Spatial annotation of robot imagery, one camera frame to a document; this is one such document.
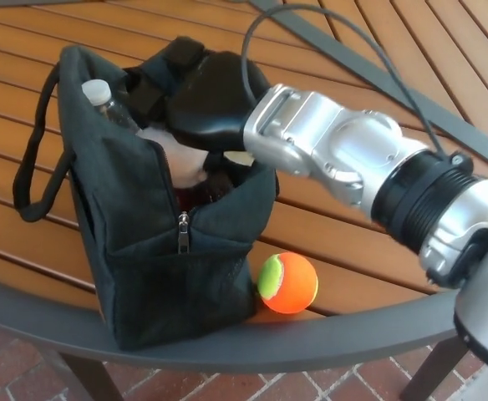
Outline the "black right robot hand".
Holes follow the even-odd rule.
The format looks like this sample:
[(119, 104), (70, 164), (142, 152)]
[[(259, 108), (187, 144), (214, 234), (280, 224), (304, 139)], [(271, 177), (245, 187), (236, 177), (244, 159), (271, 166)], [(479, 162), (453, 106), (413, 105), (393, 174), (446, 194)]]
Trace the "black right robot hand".
[(243, 151), (243, 127), (255, 99), (270, 89), (251, 60), (179, 36), (142, 64), (125, 69), (117, 96), (144, 129), (162, 124), (178, 143), (211, 153)]

